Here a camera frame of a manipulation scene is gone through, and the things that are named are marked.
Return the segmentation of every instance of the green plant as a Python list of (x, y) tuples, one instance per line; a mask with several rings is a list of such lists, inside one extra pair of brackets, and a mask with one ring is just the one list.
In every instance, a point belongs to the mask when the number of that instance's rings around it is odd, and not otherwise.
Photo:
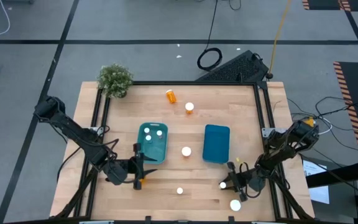
[(107, 97), (122, 98), (133, 83), (132, 77), (133, 74), (127, 68), (116, 63), (102, 66), (98, 76), (99, 88)]

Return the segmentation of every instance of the wooden table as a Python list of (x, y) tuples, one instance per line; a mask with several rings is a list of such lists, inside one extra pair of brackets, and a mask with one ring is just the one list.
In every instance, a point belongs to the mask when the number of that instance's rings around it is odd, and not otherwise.
[[(84, 82), (78, 98), (74, 120), (81, 126), (90, 125), (96, 98), (97, 84)], [(172, 89), (177, 103), (170, 104), (165, 96)], [(283, 83), (269, 82), (268, 92), (277, 128), (288, 128), (291, 124), (290, 110)], [(263, 93), (260, 90), (264, 121), (268, 127)], [(185, 103), (195, 105), (194, 113), (185, 114)], [(103, 104), (99, 110), (101, 121)], [(259, 197), (242, 203), (239, 212), (230, 209), (229, 202), (238, 199), (230, 190), (220, 190), (218, 184), (227, 176), (227, 166), (204, 162), (202, 159), (204, 129), (206, 124), (230, 127), (229, 160), (254, 165), (263, 153), (255, 106), (254, 91), (251, 86), (132, 86), (123, 99), (110, 102), (107, 125), (111, 130), (104, 142), (119, 138), (114, 150), (119, 159), (133, 156), (132, 145), (137, 141), (139, 126), (144, 122), (165, 123), (168, 126), (168, 148), (166, 160), (160, 165), (145, 164), (145, 169), (157, 168), (149, 174), (142, 190), (136, 191), (132, 184), (115, 186), (106, 182), (104, 173), (98, 176), (92, 219), (144, 220), (150, 215), (153, 220), (204, 220), (225, 221), (234, 216), (236, 221), (273, 221), (273, 207), (269, 185)], [(181, 149), (191, 147), (192, 155), (184, 159)], [(69, 141), (65, 157), (77, 145)], [(84, 159), (79, 152), (63, 168), (57, 185), (50, 214), (58, 213), (71, 199), (78, 188), (81, 167)], [(285, 175), (291, 185), (291, 193), (305, 211), (314, 216), (313, 207), (303, 174), (300, 157), (283, 163)], [(178, 187), (183, 188), (178, 195)], [(88, 192), (84, 194), (81, 214), (85, 214)], [(281, 192), (278, 190), (281, 216), (285, 216)]]

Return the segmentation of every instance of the white cable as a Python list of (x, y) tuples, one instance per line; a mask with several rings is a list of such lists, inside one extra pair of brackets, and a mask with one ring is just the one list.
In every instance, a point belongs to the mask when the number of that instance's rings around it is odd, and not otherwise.
[(325, 133), (329, 132), (330, 130), (332, 130), (332, 128), (333, 128), (333, 125), (331, 124), (331, 122), (329, 122), (326, 118), (323, 118), (323, 119), (329, 123), (330, 127), (328, 130), (323, 131), (322, 133), (318, 133), (318, 135), (325, 134)]
[(5, 13), (6, 19), (7, 19), (7, 29), (4, 32), (0, 33), (0, 35), (2, 35), (2, 34), (5, 34), (6, 32), (8, 32), (9, 29), (11, 28), (11, 21), (9, 20), (9, 16), (7, 15), (7, 12), (5, 10), (4, 4), (2, 3), (2, 0), (0, 0), (0, 3), (1, 3), (1, 7)]

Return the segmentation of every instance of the blue container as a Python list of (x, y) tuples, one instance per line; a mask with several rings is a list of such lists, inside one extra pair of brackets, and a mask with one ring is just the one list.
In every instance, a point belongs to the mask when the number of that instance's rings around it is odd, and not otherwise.
[(224, 164), (229, 160), (230, 128), (207, 124), (204, 134), (203, 159)]

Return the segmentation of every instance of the teal plastic tray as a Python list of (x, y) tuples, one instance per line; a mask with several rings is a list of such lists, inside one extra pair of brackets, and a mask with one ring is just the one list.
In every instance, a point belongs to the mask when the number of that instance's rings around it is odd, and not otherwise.
[[(146, 140), (145, 128), (149, 128), (152, 139)], [(157, 136), (157, 131), (162, 131), (162, 138)], [(145, 156), (153, 158), (156, 161), (144, 161), (146, 164), (161, 164), (165, 160), (167, 153), (168, 127), (162, 123), (143, 123), (139, 128), (137, 142), (142, 144), (142, 150)]]

